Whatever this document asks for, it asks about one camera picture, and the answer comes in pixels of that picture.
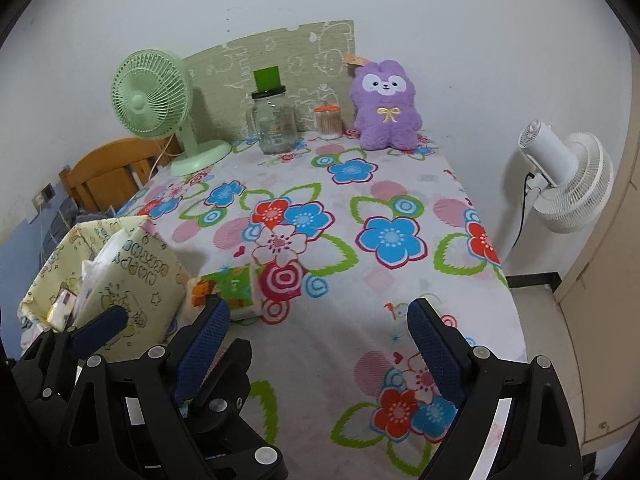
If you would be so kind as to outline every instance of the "black cord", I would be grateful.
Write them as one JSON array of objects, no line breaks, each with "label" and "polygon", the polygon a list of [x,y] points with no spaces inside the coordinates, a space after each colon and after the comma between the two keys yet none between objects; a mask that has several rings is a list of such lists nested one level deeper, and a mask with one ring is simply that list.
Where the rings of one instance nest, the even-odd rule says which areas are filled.
[{"label": "black cord", "polygon": [[516,241],[514,241],[513,245],[511,246],[511,249],[513,249],[516,244],[518,243],[518,240],[520,240],[520,235],[522,234],[522,228],[524,227],[524,209],[525,209],[525,202],[527,200],[527,182],[529,181],[530,178],[534,178],[535,175],[531,172],[527,173],[527,176],[524,178],[524,188],[522,189],[522,214],[520,215],[520,230],[518,231],[518,237],[516,238]]}]

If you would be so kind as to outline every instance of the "fan base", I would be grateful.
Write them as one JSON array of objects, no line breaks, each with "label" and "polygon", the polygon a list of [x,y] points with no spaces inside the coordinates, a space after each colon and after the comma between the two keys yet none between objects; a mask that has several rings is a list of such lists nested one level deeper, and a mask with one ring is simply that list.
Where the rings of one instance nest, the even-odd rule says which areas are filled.
[{"label": "fan base", "polygon": [[171,163],[170,173],[173,176],[185,176],[196,173],[207,166],[215,164],[231,152],[231,145],[224,140],[210,140],[198,145],[198,154],[187,156],[186,153],[175,158]]}]

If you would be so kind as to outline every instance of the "tile floor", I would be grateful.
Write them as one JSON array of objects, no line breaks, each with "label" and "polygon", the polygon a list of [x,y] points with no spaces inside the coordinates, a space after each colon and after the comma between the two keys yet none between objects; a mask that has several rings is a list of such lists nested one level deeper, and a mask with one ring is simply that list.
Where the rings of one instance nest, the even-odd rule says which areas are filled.
[{"label": "tile floor", "polygon": [[574,418],[580,444],[584,442],[584,407],[578,363],[564,317],[546,285],[512,288],[527,346],[527,355],[546,355],[554,365]]}]

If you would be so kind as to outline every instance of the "plush toy face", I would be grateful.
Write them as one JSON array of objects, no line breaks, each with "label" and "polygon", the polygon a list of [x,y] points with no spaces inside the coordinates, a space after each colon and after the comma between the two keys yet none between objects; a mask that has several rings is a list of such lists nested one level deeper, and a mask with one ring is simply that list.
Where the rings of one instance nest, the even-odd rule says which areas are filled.
[{"label": "plush toy face", "polygon": [[414,104],[415,88],[397,61],[367,63],[356,69],[351,99],[356,106],[366,103]]}]

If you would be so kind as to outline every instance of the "tablecloth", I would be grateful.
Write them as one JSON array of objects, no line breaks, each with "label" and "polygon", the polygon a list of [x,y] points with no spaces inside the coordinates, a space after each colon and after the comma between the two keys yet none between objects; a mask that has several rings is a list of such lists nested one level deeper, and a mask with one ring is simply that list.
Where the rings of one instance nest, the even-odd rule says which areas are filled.
[{"label": "tablecloth", "polygon": [[[410,478],[428,464],[456,410],[408,333],[413,299],[471,345],[526,357],[495,251],[439,149],[421,134],[412,152],[364,152],[357,137],[308,133],[271,156],[236,142],[198,173],[159,173],[119,213],[148,214],[192,274],[258,266],[262,315],[233,323],[223,349],[251,341],[242,416],[294,480]],[[474,478],[507,412],[501,401]]]}]

